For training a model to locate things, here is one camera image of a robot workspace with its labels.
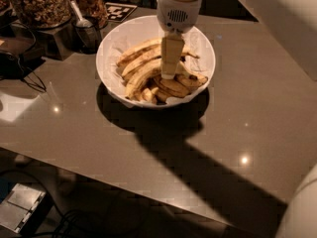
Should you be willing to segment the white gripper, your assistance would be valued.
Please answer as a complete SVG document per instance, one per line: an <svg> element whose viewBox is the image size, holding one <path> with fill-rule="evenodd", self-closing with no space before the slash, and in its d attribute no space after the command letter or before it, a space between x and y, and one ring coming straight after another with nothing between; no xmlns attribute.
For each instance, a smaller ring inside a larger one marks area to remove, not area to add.
<svg viewBox="0 0 317 238"><path fill-rule="evenodd" d="M196 23L202 0L157 0L157 17L165 31L161 41L161 77L173 79L184 47L181 34Z"/></svg>

